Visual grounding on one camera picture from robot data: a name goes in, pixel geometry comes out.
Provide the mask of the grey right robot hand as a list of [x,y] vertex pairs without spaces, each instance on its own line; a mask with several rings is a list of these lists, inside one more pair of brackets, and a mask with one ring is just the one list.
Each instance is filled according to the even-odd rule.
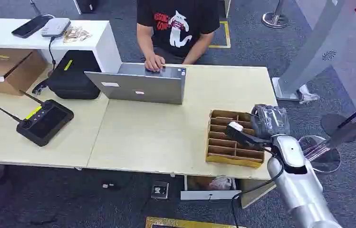
[[250,119],[256,137],[269,139],[277,134],[290,135],[288,114],[283,107],[256,104],[250,113]]

